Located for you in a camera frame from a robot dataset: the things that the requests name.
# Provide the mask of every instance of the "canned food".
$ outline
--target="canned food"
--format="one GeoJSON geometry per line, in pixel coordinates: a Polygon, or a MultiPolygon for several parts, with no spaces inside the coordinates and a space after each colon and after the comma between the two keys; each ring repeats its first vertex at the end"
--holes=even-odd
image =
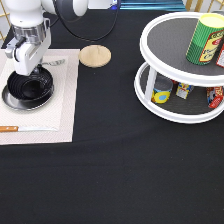
{"type": "Polygon", "coordinates": [[[173,82],[169,78],[158,74],[152,92],[152,102],[165,103],[170,97],[172,88],[173,82]]]}

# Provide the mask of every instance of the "black cable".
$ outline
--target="black cable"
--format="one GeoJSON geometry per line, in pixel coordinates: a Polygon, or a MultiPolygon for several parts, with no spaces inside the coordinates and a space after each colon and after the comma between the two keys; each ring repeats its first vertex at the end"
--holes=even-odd
{"type": "Polygon", "coordinates": [[[22,45],[25,41],[26,41],[26,38],[25,38],[25,37],[21,37],[20,40],[19,40],[19,41],[16,43],[16,45],[15,45],[15,49],[14,49],[14,58],[15,58],[15,60],[16,60],[17,62],[19,62],[19,60],[18,60],[17,57],[16,57],[16,50],[17,50],[18,48],[20,48],[21,45],[22,45]]]}
{"type": "Polygon", "coordinates": [[[65,25],[65,23],[64,23],[64,21],[63,21],[61,15],[60,15],[60,12],[59,12],[59,10],[58,10],[56,1],[55,1],[55,0],[52,0],[52,1],[53,1],[53,4],[54,4],[55,12],[56,12],[56,14],[57,14],[57,16],[58,16],[58,19],[61,21],[62,25],[65,27],[65,29],[66,29],[71,35],[75,36],[75,37],[78,38],[78,39],[86,40],[86,41],[98,41],[98,40],[101,40],[101,39],[103,39],[104,37],[106,37],[107,35],[110,34],[110,32],[113,30],[113,28],[114,28],[114,26],[115,26],[115,24],[116,24],[116,21],[117,21],[117,15],[118,15],[118,11],[119,11],[119,4],[117,4],[117,10],[116,10],[116,15],[115,15],[115,19],[114,19],[113,25],[112,25],[111,29],[110,29],[105,35],[103,35],[103,36],[101,36],[101,37],[99,37],[99,38],[96,38],[96,39],[88,39],[88,38],[85,38],[85,37],[81,37],[81,36],[79,36],[79,35],[74,34],[74,33],[73,33],[73,32],[72,32],[72,31],[65,25]]]}
{"type": "Polygon", "coordinates": [[[54,26],[58,22],[59,18],[57,18],[51,25],[50,27],[54,26]]]}

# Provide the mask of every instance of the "wooden coaster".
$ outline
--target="wooden coaster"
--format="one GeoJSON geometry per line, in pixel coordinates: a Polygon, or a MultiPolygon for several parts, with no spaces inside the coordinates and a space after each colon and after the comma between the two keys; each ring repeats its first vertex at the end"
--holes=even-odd
{"type": "Polygon", "coordinates": [[[79,60],[82,64],[97,68],[106,65],[111,59],[111,52],[100,45],[90,45],[83,48],[79,53],[79,60]]]}

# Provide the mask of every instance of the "white paper mat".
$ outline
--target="white paper mat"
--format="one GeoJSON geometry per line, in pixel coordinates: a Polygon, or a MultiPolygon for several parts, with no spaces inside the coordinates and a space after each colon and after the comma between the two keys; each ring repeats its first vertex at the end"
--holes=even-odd
{"type": "MultiPolygon", "coordinates": [[[[54,94],[44,106],[32,111],[15,111],[0,100],[1,126],[44,126],[57,128],[57,132],[0,133],[0,144],[71,142],[73,134],[79,50],[48,50],[44,62],[65,59],[65,64],[44,67],[54,80],[54,94]]],[[[14,70],[13,61],[0,51],[0,91],[14,70]]]]}

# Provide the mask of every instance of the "black table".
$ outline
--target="black table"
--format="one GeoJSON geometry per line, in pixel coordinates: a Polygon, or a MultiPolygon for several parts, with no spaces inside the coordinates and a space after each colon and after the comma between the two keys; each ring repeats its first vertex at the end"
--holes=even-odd
{"type": "MultiPolygon", "coordinates": [[[[224,114],[173,123],[145,109],[134,92],[144,62],[141,32],[165,13],[120,11],[114,31],[95,43],[108,47],[112,60],[79,66],[72,143],[0,147],[0,223],[224,222],[224,114]]],[[[113,18],[114,11],[89,10],[69,26],[98,37],[113,18]]],[[[89,44],[60,23],[52,28],[51,48],[89,44]]]]}

